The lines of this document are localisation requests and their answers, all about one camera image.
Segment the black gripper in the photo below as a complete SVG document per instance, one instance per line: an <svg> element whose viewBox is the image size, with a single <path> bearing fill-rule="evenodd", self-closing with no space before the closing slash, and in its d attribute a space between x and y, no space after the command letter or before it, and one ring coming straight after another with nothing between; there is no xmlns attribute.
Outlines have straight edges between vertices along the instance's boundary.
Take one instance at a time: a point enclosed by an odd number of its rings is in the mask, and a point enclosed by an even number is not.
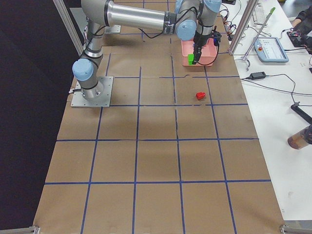
<svg viewBox="0 0 312 234"><path fill-rule="evenodd" d="M202 47L205 46L208 42L208 39L212 37L212 34L202 35L200 33L195 33L194 36L194 52L193 52L193 61L192 65L195 65L199 62L201 54L202 54Z"/></svg>

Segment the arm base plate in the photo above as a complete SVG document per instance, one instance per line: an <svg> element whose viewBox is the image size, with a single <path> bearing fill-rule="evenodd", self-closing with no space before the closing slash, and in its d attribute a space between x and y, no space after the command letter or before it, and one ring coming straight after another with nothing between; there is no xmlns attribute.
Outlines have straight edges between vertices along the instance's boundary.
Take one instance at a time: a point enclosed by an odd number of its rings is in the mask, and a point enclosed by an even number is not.
<svg viewBox="0 0 312 234"><path fill-rule="evenodd" d="M121 26L120 25L113 25L113 26L106 26L104 29L105 34L120 34Z"/></svg>
<svg viewBox="0 0 312 234"><path fill-rule="evenodd" d="M114 77L98 77L97 87L92 90L83 90L77 81L73 92L71 107L97 108L110 107Z"/></svg>

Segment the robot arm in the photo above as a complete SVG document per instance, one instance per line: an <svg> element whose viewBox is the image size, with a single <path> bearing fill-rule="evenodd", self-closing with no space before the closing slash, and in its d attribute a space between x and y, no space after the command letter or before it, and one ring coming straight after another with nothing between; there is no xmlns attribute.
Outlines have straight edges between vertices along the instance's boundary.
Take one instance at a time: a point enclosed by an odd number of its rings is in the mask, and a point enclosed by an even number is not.
<svg viewBox="0 0 312 234"><path fill-rule="evenodd" d="M208 104L204 66L219 52L218 0L84 0L73 99L83 107Z"/></svg>

